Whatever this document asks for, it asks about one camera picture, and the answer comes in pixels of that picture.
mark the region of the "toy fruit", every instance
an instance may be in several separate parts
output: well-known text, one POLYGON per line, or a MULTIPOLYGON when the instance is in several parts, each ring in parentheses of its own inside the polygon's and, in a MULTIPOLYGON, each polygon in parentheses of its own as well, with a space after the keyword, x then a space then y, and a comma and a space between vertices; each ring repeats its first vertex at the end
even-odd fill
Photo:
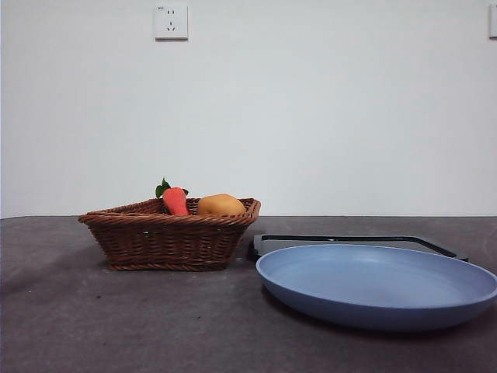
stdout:
POLYGON ((186 195, 188 190, 174 186, 171 188, 169 183, 162 179, 162 184, 157 185, 155 188, 155 196, 160 198, 165 208, 173 215, 189 215, 188 207, 186 206, 186 195))
POLYGON ((215 194, 200 198, 196 213, 198 215, 240 215, 246 211, 245 206, 229 194, 215 194))

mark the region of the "black tray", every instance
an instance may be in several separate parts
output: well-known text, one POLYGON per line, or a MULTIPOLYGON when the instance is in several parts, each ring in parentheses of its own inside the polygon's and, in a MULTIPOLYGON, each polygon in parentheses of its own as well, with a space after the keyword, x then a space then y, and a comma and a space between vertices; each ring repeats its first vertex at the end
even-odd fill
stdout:
POLYGON ((414 249, 426 253, 438 253, 450 258, 468 261, 467 256, 454 253, 439 244, 426 239, 409 235, 381 235, 381 236, 347 236, 347 235, 255 235, 253 254, 262 256, 274 250, 291 246, 324 245, 324 244, 353 244, 397 247, 414 249))

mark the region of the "orange carrot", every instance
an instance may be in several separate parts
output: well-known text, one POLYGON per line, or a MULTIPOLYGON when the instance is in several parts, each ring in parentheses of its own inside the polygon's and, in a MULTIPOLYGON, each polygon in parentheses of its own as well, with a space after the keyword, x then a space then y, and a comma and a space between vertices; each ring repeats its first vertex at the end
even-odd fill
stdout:
POLYGON ((164 205, 173 215, 189 215, 186 207, 185 191, 177 186, 164 190, 162 194, 164 205))

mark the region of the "plate rim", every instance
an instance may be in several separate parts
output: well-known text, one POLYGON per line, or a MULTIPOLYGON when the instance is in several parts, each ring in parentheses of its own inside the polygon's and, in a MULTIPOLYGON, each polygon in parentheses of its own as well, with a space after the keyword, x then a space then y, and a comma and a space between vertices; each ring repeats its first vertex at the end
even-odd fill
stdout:
POLYGON ((458 259, 455 259, 455 258, 449 258, 448 256, 442 256, 440 254, 435 254, 435 253, 425 253, 423 251, 418 251, 418 250, 412 250, 412 249, 402 249, 402 248, 397 248, 397 247, 389 247, 389 246, 378 246, 378 245, 351 245, 351 244, 330 244, 330 245, 326 245, 326 244, 321 244, 321 245, 302 245, 302 246, 290 246, 290 247, 285 247, 285 248, 282 248, 282 249, 278 249, 278 250, 274 250, 272 251, 271 253, 267 253, 267 254, 264 254, 263 256, 261 256, 257 262, 255 263, 255 268, 257 269, 257 272, 259 273, 259 275, 266 281, 269 281, 287 291, 292 291, 294 293, 297 293, 297 294, 300 294, 300 295, 305 295, 305 296, 308 296, 308 297, 312 297, 312 298, 316 298, 316 299, 321 299, 323 301, 327 301, 327 302, 334 302, 334 303, 339 303, 339 304, 342 304, 342 305, 355 305, 355 306, 360 306, 360 307, 370 307, 370 308, 376 308, 376 309, 397 309, 397 310, 436 310, 436 309, 451 309, 451 308, 457 308, 457 307, 464 307, 464 306, 468 306, 468 305, 476 305, 476 304, 480 304, 482 302, 486 302, 486 301, 489 301, 493 298, 496 298, 497 297, 497 276, 495 276, 492 272, 490 272, 489 270, 486 270, 485 268, 482 268, 480 266, 477 266, 473 263, 469 263, 469 262, 464 262, 464 261, 461 261, 461 260, 458 260, 458 259), (268 274, 264 273, 264 271, 262 270, 261 268, 261 262, 263 260, 265 260, 266 257, 268 256, 271 256, 271 255, 277 255, 277 253, 280 253, 282 251, 287 251, 287 250, 292 250, 292 249, 303 249, 303 248, 309 248, 309 247, 323 247, 323 246, 330 246, 330 247, 335 247, 337 248, 338 246, 354 246, 354 247, 366 247, 366 248, 382 248, 382 249, 390 249, 390 250, 394 250, 394 251, 409 251, 412 255, 430 255, 430 256, 436 256, 436 257, 439 257, 441 258, 441 260, 456 260, 457 262, 460 262, 462 263, 461 265, 468 265, 468 266, 472 266, 474 267, 476 270, 480 270, 480 271, 483 271, 484 273, 486 273, 488 276, 490 276, 491 279, 493 279, 493 281, 495 282, 495 288, 492 292, 488 293, 487 295, 484 295, 484 296, 481 296, 479 298, 476 298, 470 302, 456 302, 456 303, 446 303, 446 304, 441 304, 441 305, 433 305, 433 306, 419 306, 419 307, 416 307, 416 306, 398 306, 398 305, 372 305, 372 304, 367 304, 367 303, 359 303, 359 302, 344 302, 344 301, 339 301, 339 300, 336 300, 336 299, 332 299, 332 298, 326 298, 326 297, 322 297, 322 296, 319 296, 319 295, 315 295, 315 294, 312 294, 312 293, 309 293, 309 292, 306 292, 306 291, 299 291, 299 290, 296 290, 296 289, 293 289, 293 288, 289 288, 288 286, 285 286, 283 284, 281 284, 279 281, 274 281, 273 279, 270 278, 270 276, 268 276, 268 274))

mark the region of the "toy carrot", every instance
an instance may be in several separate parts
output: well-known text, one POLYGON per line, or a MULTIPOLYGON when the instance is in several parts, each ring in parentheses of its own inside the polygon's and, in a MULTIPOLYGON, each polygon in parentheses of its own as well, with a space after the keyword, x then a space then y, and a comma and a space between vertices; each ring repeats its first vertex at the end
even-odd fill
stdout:
POLYGON ((189 215, 188 207, 186 206, 186 195, 188 190, 178 186, 171 187, 164 178, 162 184, 157 185, 155 188, 155 196, 160 198, 165 208, 173 215, 189 215))

